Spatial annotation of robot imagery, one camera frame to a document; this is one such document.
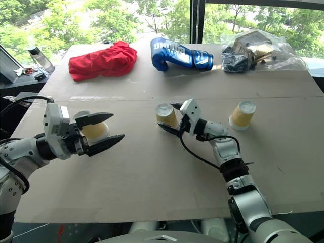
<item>boxing glove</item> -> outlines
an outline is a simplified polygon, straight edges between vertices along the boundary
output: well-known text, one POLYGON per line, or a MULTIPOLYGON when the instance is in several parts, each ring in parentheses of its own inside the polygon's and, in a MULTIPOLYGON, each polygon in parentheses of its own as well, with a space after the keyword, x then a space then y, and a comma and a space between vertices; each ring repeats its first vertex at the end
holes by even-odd
POLYGON ((161 37, 151 40, 151 57, 153 66, 163 72, 168 69, 166 61, 204 70, 211 70, 213 67, 212 54, 190 50, 179 43, 161 37))

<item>wooden table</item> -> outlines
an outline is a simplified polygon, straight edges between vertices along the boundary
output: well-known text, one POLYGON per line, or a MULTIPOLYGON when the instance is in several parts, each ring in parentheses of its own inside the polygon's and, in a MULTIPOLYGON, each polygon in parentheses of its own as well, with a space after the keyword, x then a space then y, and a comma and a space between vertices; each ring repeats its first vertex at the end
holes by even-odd
MULTIPOLYGON (((230 128, 241 144, 250 173, 275 213, 324 210, 322 139, 324 97, 307 71, 225 74, 170 65, 158 72, 150 61, 149 42, 132 44, 138 51, 131 73, 73 82, 72 56, 104 45, 72 46, 41 95, 68 107, 115 114, 107 120, 111 134, 125 138, 92 158, 53 160, 30 177, 18 222, 125 222, 229 217, 222 175, 188 154, 175 136, 159 130, 154 109, 165 102, 195 98, 204 119, 229 126, 238 102, 257 106, 251 126, 230 128)), ((189 45, 211 52, 220 64, 217 45, 189 45)), ((41 133, 45 105, 34 103, 13 137, 41 133)), ((208 143, 185 136, 194 152, 214 161, 208 143)))

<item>water bottle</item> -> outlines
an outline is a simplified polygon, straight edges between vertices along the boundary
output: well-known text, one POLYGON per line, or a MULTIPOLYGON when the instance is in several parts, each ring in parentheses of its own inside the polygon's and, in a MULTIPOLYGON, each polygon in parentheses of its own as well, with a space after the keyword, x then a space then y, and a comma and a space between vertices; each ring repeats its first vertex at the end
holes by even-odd
POLYGON ((49 74, 54 72, 55 67, 49 61, 49 59, 47 59, 47 57, 41 52, 41 50, 38 47, 36 46, 30 47, 28 51, 32 59, 34 61, 36 60, 43 67, 43 69, 45 69, 46 72, 48 72, 49 74))

